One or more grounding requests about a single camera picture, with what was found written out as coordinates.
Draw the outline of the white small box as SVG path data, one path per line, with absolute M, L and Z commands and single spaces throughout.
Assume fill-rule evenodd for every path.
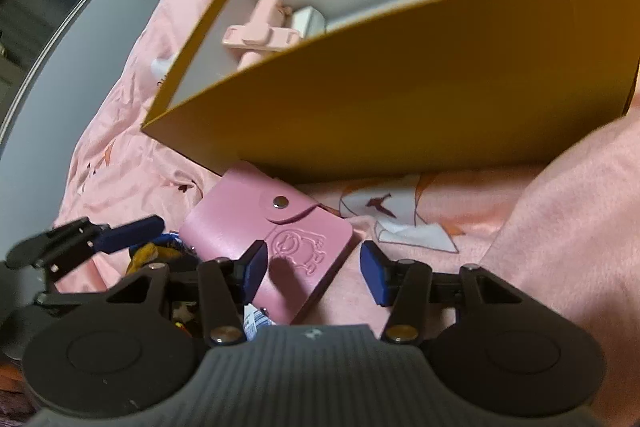
M 308 5 L 292 13 L 291 28 L 302 39 L 314 38 L 326 32 L 326 19 L 317 9 Z

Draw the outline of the orange cardboard box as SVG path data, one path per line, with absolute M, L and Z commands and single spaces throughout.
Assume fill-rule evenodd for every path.
M 623 116 L 639 0 L 282 0 L 326 32 L 237 70 L 258 0 L 213 0 L 142 129 L 213 172 L 291 182 L 541 164 Z

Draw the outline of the brown sailor bear plush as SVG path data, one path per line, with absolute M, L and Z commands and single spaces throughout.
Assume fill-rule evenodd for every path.
M 145 265 L 163 263 L 171 271 L 191 271 L 200 263 L 198 256 L 186 246 L 176 232 L 169 232 L 129 248 L 129 265 L 126 275 L 140 271 Z

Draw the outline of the pink card wallet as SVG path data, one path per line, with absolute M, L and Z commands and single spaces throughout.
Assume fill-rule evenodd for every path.
M 186 216 L 179 236 L 203 261 L 238 259 L 257 239 L 268 270 L 253 299 L 278 324 L 292 324 L 341 268 L 354 229 L 312 197 L 248 162 L 230 168 Z

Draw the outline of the pink patterned bed sheet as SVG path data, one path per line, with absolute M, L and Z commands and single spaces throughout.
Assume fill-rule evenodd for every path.
M 160 0 L 81 135 L 56 223 L 109 225 L 160 215 L 168 228 L 216 176 L 141 131 L 169 65 L 212 0 Z M 419 216 L 454 253 L 392 245 L 437 271 L 483 265 L 587 329 L 605 352 L 594 401 L 610 426 L 639 420 L 639 114 L 591 133 L 548 167 L 426 174 Z

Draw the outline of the pink phone holder stick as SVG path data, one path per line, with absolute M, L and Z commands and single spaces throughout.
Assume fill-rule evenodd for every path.
M 238 54 L 237 70 L 249 68 L 302 41 L 299 31 L 285 26 L 290 14 L 290 8 L 282 0 L 258 0 L 245 24 L 227 28 L 222 45 Z

